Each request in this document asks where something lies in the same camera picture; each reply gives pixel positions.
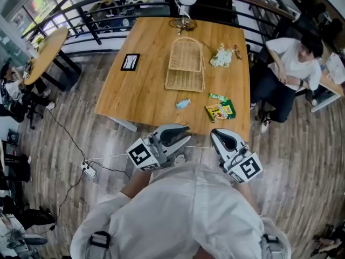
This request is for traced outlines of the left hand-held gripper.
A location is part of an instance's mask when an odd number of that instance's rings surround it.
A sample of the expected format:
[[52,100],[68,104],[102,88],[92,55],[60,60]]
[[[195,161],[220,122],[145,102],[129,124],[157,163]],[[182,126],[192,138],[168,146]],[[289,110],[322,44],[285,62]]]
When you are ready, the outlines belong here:
[[134,167],[142,172],[162,168],[170,157],[191,139],[189,126],[167,124],[159,126],[144,139],[137,139],[126,153]]

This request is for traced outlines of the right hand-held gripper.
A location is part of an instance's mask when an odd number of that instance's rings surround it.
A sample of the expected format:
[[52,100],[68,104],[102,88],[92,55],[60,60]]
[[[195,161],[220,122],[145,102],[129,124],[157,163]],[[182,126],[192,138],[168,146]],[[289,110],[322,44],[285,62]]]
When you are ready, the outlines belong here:
[[212,129],[210,137],[223,172],[239,184],[249,182],[263,171],[257,154],[249,150],[238,133],[223,128]]

